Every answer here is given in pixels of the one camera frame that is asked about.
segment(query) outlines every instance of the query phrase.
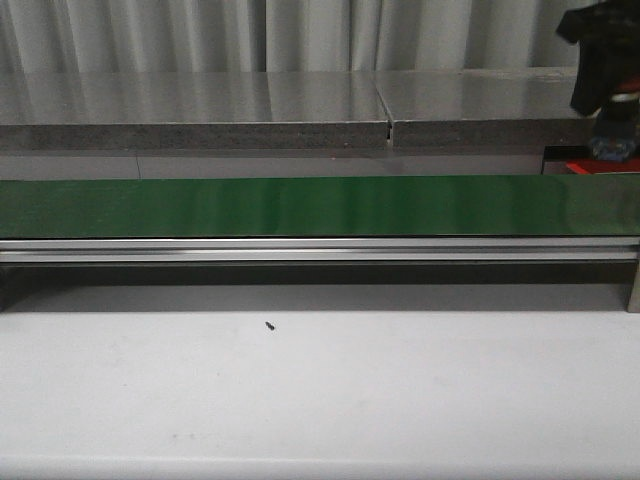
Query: black object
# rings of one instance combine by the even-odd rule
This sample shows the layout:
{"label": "black object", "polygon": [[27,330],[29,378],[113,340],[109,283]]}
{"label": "black object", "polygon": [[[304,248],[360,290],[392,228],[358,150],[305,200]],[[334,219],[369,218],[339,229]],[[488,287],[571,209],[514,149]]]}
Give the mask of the black object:
{"label": "black object", "polygon": [[571,106],[600,114],[589,143],[595,158],[628,159],[636,149],[640,103],[640,1],[609,0],[564,14],[557,33],[580,42]]}

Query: curtain fold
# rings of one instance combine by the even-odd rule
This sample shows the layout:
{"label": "curtain fold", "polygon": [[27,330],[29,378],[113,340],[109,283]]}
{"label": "curtain fold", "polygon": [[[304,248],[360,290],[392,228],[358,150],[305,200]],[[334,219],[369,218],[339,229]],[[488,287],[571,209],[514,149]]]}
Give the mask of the curtain fold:
{"label": "curtain fold", "polygon": [[570,66],[595,0],[0,0],[2,72]]}

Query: green conveyor belt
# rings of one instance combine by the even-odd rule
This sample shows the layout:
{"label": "green conveyor belt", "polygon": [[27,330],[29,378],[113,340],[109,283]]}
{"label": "green conveyor belt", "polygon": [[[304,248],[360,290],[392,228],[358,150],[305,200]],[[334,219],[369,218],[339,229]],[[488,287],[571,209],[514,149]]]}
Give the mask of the green conveyor belt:
{"label": "green conveyor belt", "polygon": [[0,181],[0,238],[640,235],[640,175]]}

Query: white curtain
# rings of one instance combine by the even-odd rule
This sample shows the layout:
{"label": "white curtain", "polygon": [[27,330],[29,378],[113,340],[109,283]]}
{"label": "white curtain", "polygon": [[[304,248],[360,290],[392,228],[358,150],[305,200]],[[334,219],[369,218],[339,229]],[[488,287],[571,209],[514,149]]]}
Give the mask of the white curtain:
{"label": "white curtain", "polygon": [[0,0],[2,72],[574,65],[589,0]]}

